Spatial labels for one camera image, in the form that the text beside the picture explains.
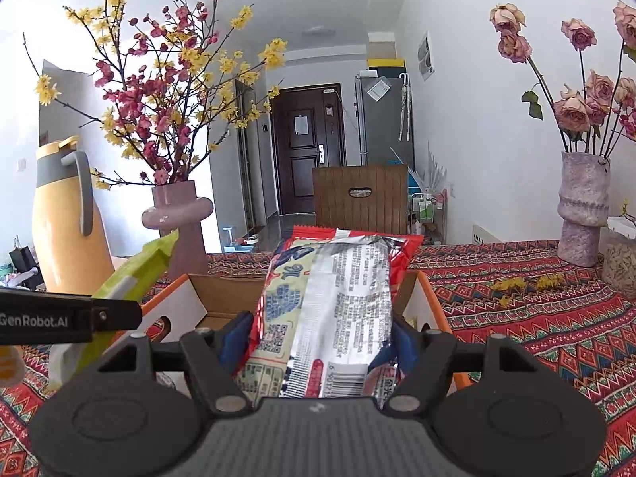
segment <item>brown door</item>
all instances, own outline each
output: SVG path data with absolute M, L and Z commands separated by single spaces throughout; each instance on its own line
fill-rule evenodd
M 312 169 L 343 165 L 339 91 L 285 89 L 272 100 L 281 215 L 313 212 Z

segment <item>bottle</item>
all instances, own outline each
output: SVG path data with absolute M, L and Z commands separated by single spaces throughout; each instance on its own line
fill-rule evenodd
M 33 242 L 48 292 L 92 295 L 114 268 L 78 140 L 37 149 Z

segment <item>qr code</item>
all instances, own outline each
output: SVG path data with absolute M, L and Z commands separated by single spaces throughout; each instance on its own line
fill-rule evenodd
M 268 324 L 267 331 L 265 332 L 265 335 L 263 335 L 263 339 L 261 340 L 258 349 L 269 353 L 281 353 L 286 332 L 286 324 Z

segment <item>textured vase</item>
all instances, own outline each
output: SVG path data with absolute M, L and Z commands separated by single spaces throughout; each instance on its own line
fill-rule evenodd
M 175 280 L 182 274 L 207 274 L 207 256 L 203 243 L 201 221 L 214 210 L 207 197 L 196 197 L 194 181 L 182 181 L 153 187 L 155 206 L 141 215 L 148 229 L 158 229 L 163 237 L 179 229 L 168 267 L 168 277 Z
M 563 152 L 558 214 L 563 230 L 557 254 L 581 267 L 599 262 L 600 228 L 609 215 L 609 160 L 584 152 Z

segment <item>barcode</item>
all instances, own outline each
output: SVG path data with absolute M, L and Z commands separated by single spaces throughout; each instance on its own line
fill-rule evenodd
M 351 398 L 362 396 L 367 365 L 333 364 L 327 366 L 324 380 L 324 398 Z

